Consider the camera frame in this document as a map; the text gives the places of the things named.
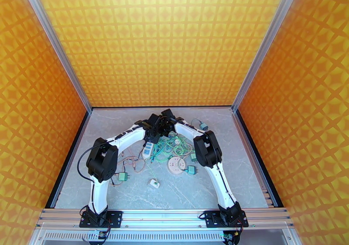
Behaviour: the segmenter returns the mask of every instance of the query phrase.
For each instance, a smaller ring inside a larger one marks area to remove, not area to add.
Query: orange patterned wall
[[[231,105],[280,0],[41,0],[92,106]]]
[[[85,114],[27,0],[0,0],[0,244],[26,244]]]
[[[349,242],[349,0],[295,0],[240,112],[304,244]]]

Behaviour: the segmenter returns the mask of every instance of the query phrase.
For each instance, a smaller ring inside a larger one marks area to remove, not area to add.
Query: power strip
[[[143,149],[142,156],[146,160],[151,157],[151,152],[153,151],[154,144],[147,142],[145,148]]]

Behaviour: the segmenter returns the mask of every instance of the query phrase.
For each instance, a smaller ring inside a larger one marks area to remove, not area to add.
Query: gray floor
[[[80,155],[93,145],[96,138],[113,137],[128,129],[135,121],[147,119],[151,113],[159,114],[163,110],[164,108],[93,110],[55,208],[81,208],[88,204],[90,182],[78,175],[76,164]],[[267,208],[229,109],[172,108],[172,112],[187,122],[198,118],[215,133],[222,149],[226,177],[241,207]],[[140,141],[130,147],[130,150],[138,155],[142,145],[143,142]],[[129,154],[129,150],[126,150],[125,156]],[[87,157],[88,154],[80,163],[80,169],[86,176],[88,176],[85,166]],[[107,201],[110,209],[217,208],[217,196],[213,185],[207,172],[199,164],[194,164],[198,168],[196,175],[187,173],[172,175],[168,171],[167,163],[150,163],[150,161],[147,163],[149,166],[146,166],[140,174],[134,173],[133,168],[127,166],[126,171],[130,179],[120,186],[109,187]],[[186,159],[186,164],[192,165],[191,160]],[[160,182],[158,189],[149,185],[154,176]]]

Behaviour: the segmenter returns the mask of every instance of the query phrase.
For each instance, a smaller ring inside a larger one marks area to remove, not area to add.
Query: black mounting plate
[[[106,218],[110,220],[110,228],[120,228],[121,221],[123,219],[123,213],[122,213],[122,211],[107,211]],[[81,228],[100,228],[99,226],[97,226],[93,222],[90,222],[90,220],[86,216],[86,211],[84,211],[82,213],[79,227],[81,227]]]
[[[207,228],[235,228],[235,227],[240,228],[241,224],[243,224],[244,228],[248,227],[248,221],[244,211],[242,211],[241,215],[236,220],[236,223],[232,223],[230,226],[224,225],[220,214],[221,212],[218,210],[204,211],[206,227]]]

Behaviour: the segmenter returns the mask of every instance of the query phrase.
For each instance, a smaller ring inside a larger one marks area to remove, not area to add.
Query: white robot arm
[[[105,223],[108,182],[116,171],[118,153],[140,140],[156,144],[161,136],[168,136],[171,131],[193,141],[196,158],[205,167],[214,185],[221,223],[230,226],[241,217],[243,211],[224,174],[222,152],[214,133],[196,129],[184,119],[175,118],[167,109],[161,115],[152,114],[147,120],[135,122],[131,128],[115,137],[95,141],[86,162],[91,178],[91,198],[86,212],[94,225],[102,226]]]

